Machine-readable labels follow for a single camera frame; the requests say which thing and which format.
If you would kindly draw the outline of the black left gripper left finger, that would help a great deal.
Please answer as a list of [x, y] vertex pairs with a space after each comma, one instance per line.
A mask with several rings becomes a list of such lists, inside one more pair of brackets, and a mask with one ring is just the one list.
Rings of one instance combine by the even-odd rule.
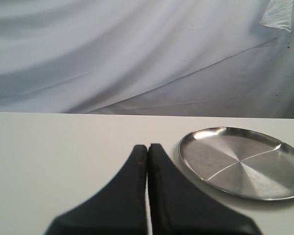
[[114, 178], [98, 193], [56, 217], [48, 235], [145, 235], [147, 148], [133, 147]]

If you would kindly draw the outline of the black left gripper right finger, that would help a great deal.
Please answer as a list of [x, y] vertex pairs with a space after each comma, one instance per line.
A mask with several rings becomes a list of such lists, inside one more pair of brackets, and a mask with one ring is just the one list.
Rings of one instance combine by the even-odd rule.
[[149, 147], [148, 196], [155, 235], [258, 235], [255, 222], [190, 182], [162, 145]]

